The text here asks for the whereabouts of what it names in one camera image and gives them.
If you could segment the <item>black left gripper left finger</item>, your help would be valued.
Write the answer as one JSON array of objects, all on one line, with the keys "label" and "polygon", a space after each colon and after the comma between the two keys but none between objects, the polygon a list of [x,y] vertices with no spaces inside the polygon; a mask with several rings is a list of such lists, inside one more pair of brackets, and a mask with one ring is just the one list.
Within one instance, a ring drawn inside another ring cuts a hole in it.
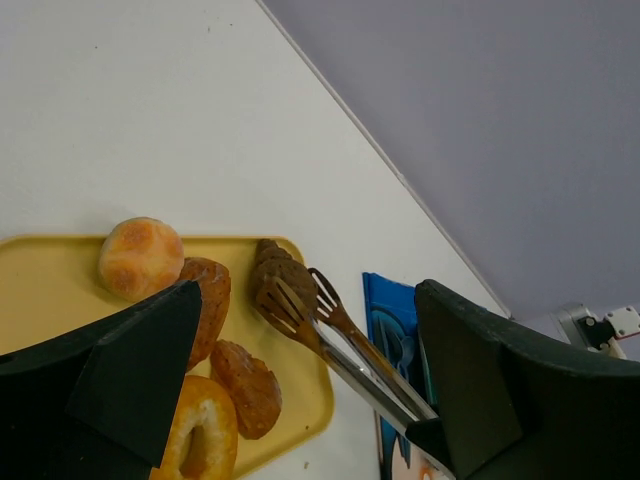
[{"label": "black left gripper left finger", "polygon": [[4,479],[146,479],[201,313],[194,281],[1,357]]}]

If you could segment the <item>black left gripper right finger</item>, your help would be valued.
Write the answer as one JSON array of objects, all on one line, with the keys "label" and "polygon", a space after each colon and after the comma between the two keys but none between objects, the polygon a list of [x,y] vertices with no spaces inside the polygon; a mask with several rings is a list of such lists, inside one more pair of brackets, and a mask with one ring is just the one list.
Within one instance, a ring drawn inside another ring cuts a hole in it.
[{"label": "black left gripper right finger", "polygon": [[639,366],[498,316],[434,280],[415,289],[438,417],[408,439],[458,479],[635,479]]}]

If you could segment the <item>metal tongs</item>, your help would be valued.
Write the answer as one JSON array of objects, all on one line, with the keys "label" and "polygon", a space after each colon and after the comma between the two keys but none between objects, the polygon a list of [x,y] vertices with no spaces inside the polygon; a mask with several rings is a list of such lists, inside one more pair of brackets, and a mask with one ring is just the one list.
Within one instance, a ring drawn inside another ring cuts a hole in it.
[{"label": "metal tongs", "polygon": [[436,412],[353,322],[333,285],[308,270],[319,306],[310,309],[275,276],[256,294],[256,308],[276,330],[321,358],[446,478],[456,477]]}]

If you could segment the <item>dark brown bread roll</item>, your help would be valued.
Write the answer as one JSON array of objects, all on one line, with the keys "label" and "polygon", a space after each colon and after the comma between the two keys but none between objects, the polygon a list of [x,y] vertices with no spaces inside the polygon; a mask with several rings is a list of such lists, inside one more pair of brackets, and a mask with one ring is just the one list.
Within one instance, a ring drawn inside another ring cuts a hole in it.
[{"label": "dark brown bread roll", "polygon": [[275,240],[260,239],[249,275],[253,306],[258,308],[257,294],[271,277],[283,280],[312,312],[318,308],[318,287],[307,268],[292,257]]}]

